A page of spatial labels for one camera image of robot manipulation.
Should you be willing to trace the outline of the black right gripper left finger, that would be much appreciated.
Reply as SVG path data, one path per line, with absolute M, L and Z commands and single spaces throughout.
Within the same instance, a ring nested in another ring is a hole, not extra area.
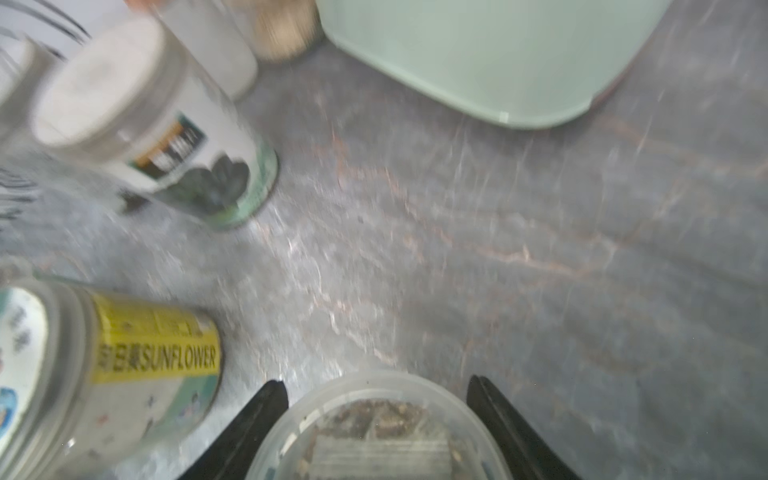
M 267 434 L 288 408 L 285 384 L 269 380 L 179 480 L 245 479 Z

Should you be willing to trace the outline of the dark panda label jar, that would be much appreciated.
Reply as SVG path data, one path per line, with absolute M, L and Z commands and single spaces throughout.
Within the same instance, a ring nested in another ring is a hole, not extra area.
M 276 152 L 158 19 L 135 15 L 56 68 L 29 114 L 54 158 L 216 229 L 269 197 Z

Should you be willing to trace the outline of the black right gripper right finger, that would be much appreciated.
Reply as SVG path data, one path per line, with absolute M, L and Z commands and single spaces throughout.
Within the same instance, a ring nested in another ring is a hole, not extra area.
M 500 448 L 513 479 L 581 480 L 490 379 L 473 375 L 466 403 Z

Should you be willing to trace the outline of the tan lid jar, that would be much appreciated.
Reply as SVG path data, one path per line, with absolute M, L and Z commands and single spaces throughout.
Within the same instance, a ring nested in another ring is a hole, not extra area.
M 478 416 L 442 386 L 372 370 L 310 391 L 280 416 L 249 479 L 509 479 Z

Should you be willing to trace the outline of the sunflower label tall jar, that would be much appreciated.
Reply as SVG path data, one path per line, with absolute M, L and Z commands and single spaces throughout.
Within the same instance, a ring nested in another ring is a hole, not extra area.
M 207 414 L 212 319 L 69 281 L 1 290 L 1 475 L 78 479 L 177 440 Z

